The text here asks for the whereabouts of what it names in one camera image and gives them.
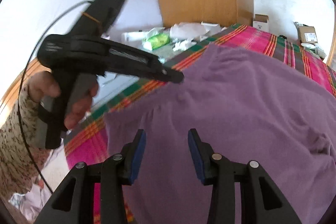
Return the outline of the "person's left hand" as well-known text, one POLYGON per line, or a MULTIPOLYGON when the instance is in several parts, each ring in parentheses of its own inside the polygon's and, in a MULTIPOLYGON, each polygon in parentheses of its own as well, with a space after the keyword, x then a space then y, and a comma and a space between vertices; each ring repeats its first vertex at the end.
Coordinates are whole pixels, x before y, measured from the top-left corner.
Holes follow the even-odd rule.
MULTIPOLYGON (((86 112, 91 109, 93 98, 97 95, 98 90, 99 85, 96 81, 82 98, 72 105, 70 113, 64 120, 67 129, 73 129, 84 118, 86 112)), ((57 98, 61 94, 59 84, 48 71, 34 74, 28 80, 28 91, 29 97, 35 103, 39 103, 45 96, 57 98)))

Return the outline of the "speckled beige sleeve forearm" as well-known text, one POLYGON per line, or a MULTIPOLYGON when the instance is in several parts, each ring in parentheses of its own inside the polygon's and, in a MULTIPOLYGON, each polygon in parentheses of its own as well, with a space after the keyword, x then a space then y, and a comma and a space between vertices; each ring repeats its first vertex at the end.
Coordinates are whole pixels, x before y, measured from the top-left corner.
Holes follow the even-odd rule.
POLYGON ((14 193, 25 194, 38 175, 29 155, 43 168, 50 150, 37 147, 38 104, 33 102, 25 85, 6 122, 1 127, 1 197, 8 200, 14 193))

